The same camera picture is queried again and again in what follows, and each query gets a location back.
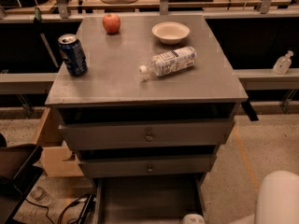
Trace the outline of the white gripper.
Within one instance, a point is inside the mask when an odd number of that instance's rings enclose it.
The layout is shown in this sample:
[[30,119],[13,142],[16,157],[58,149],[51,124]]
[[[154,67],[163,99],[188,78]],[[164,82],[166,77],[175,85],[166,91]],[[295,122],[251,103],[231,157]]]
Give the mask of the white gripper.
[[183,217],[181,224],[206,224],[204,218],[198,214],[188,214]]

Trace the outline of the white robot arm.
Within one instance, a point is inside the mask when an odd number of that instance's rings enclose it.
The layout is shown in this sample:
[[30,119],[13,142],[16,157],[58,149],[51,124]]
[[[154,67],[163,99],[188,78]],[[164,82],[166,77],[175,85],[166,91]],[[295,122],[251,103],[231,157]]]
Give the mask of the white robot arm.
[[299,224],[299,176],[287,171],[267,175],[258,189],[254,213],[228,224]]

